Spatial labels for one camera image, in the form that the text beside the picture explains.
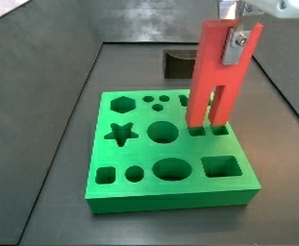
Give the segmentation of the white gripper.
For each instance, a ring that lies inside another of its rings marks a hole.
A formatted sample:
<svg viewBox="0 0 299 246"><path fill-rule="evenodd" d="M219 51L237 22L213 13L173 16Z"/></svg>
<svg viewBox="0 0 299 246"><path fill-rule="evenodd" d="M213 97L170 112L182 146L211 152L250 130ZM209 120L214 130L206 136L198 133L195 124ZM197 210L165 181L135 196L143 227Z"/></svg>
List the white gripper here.
<svg viewBox="0 0 299 246"><path fill-rule="evenodd" d="M238 64L247 44L250 33L261 21L261 14L277 18L299 18L299 0L217 0L218 17L229 19L231 27L225 41L222 63Z"/></svg>

